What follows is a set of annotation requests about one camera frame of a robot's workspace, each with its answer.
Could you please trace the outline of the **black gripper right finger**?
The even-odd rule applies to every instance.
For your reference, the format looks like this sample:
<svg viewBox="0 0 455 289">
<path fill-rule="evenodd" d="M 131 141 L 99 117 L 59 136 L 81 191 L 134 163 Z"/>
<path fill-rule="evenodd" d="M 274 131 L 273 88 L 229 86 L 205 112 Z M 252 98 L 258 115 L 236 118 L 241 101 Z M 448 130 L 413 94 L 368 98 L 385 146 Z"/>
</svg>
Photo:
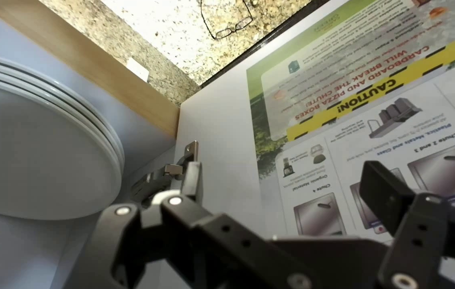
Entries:
<svg viewBox="0 0 455 289">
<path fill-rule="evenodd" d="M 366 160 L 361 170 L 360 196 L 382 226 L 393 234 L 414 199 L 414 191 L 380 162 Z"/>
</svg>

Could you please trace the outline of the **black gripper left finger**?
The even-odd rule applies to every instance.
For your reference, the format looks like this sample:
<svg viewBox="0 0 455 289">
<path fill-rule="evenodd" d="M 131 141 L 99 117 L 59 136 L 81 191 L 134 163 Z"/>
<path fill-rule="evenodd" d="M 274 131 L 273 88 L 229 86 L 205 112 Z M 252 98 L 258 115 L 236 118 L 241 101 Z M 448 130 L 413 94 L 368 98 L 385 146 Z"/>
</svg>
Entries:
<svg viewBox="0 0 455 289">
<path fill-rule="evenodd" d="M 181 192 L 189 199 L 200 200 L 200 163 L 197 160 L 189 162 L 184 170 Z"/>
</svg>

